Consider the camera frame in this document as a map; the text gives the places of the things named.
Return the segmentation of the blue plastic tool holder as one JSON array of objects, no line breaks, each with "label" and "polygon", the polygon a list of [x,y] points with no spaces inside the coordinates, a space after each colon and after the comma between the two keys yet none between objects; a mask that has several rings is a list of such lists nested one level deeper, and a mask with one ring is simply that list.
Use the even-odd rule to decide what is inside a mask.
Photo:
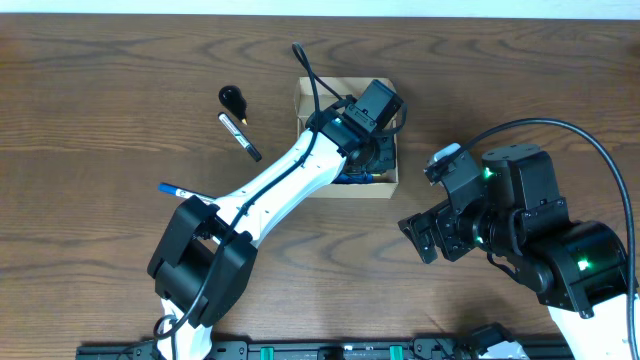
[{"label": "blue plastic tool holder", "polygon": [[333,184],[350,185],[350,184],[371,184],[374,182],[374,176],[370,173],[346,174],[341,173],[333,180]]}]

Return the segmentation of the brown cardboard box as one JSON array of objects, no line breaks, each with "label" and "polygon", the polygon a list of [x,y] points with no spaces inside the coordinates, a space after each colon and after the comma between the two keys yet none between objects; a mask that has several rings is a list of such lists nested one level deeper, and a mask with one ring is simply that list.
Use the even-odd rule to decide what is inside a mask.
[{"label": "brown cardboard box", "polygon": [[[371,83],[371,77],[322,77],[322,80],[341,97],[352,95],[359,98]],[[315,110],[313,93],[308,77],[300,77],[294,90],[294,109],[298,119],[297,129],[301,134],[310,114]],[[399,165],[382,175],[374,176],[371,184],[326,185],[310,195],[324,199],[390,199],[399,184]]]}]

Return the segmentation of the black teardrop glue bottle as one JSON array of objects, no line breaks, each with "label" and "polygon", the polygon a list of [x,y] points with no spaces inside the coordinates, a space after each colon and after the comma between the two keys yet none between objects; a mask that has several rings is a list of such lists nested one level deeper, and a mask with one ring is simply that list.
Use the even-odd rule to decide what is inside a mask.
[{"label": "black teardrop glue bottle", "polygon": [[235,85],[227,85],[219,90],[220,103],[236,116],[244,125],[247,125],[247,102],[241,90]]}]

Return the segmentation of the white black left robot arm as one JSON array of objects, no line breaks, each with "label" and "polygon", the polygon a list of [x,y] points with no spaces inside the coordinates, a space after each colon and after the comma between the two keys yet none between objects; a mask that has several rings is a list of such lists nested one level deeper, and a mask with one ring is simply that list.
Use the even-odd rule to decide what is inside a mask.
[{"label": "white black left robot arm", "polygon": [[332,183],[347,154],[322,126],[344,128],[347,118],[328,108],[316,114],[292,148],[238,190],[206,203],[197,196],[172,215],[147,267],[162,299],[153,329],[166,359],[204,359],[212,328],[240,298],[258,248],[299,203]]}]

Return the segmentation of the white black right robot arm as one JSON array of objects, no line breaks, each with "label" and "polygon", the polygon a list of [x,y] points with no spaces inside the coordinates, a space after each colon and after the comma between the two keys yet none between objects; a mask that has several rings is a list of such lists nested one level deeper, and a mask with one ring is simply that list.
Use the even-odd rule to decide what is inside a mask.
[{"label": "white black right robot arm", "polygon": [[468,152],[450,164],[447,198],[399,221],[426,264],[454,262],[473,249],[546,306],[577,359],[630,358],[628,257],[616,233],[597,221],[571,221],[550,155],[533,144]]}]

